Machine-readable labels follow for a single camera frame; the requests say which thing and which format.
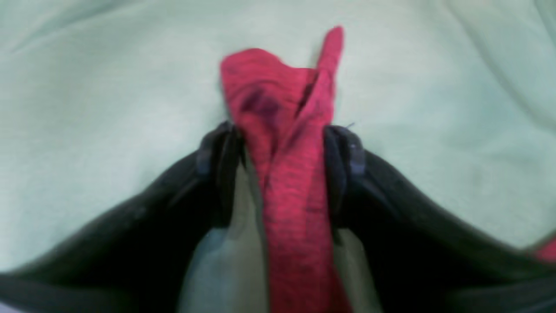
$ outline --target wrinkled sheet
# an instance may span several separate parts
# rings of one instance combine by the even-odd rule
[[[196,149],[224,56],[313,66],[334,25],[334,123],[504,242],[556,229],[554,2],[0,0],[0,270]]]

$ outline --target red fabric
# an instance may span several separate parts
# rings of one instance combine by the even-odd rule
[[[539,250],[537,256],[541,260],[556,262],[556,238]]]
[[[221,64],[264,200],[273,313],[351,312],[332,259],[322,137],[342,42],[342,28],[332,29],[316,69],[286,66],[261,49]]]

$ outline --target mint green bedsheet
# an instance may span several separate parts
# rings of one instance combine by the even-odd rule
[[[313,66],[335,25],[336,124],[504,242],[556,229],[553,1],[0,0],[0,270],[196,149],[224,56]]]

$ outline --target red cloth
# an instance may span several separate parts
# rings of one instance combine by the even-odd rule
[[[537,256],[541,260],[556,262],[556,238],[551,240],[543,248],[537,252]]]
[[[332,258],[322,137],[342,42],[342,28],[332,29],[316,69],[286,66],[261,49],[221,64],[263,196],[273,313],[351,312]]]

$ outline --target light green fabric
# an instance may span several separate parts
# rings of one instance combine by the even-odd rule
[[[178,313],[269,312],[261,201],[250,186],[241,165],[230,227],[209,231],[197,246]]]
[[[556,227],[555,16],[544,0],[0,0],[0,269],[193,151],[226,118],[222,57],[312,66],[338,24],[335,122],[525,247]]]

